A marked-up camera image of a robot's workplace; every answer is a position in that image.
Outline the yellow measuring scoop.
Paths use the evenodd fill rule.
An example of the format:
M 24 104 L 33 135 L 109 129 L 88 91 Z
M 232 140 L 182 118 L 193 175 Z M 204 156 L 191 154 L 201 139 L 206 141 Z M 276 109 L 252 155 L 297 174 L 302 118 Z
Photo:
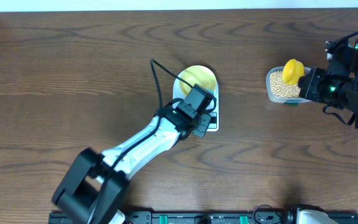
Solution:
M 284 68 L 282 73 L 282 81 L 287 85 L 296 85 L 300 77 L 305 74 L 305 67 L 296 59 L 289 60 Z

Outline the pale yellow plastic bowl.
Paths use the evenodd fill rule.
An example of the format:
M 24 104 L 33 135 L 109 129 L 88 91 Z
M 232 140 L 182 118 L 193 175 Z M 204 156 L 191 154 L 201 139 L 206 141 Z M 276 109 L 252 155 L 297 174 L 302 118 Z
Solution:
M 208 67 L 202 65 L 190 66 L 180 73 L 180 78 L 191 86 L 196 84 L 215 93 L 218 83 L 215 74 Z

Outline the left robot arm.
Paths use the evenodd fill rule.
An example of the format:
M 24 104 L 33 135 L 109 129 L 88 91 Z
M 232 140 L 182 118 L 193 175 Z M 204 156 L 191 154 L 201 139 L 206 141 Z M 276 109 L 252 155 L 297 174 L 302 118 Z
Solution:
M 52 196 L 74 223 L 123 223 L 119 210 L 131 178 L 162 152 L 190 134 L 203 137 L 216 127 L 216 113 L 178 103 L 156 111 L 151 122 L 122 144 L 98 154 L 81 151 Z

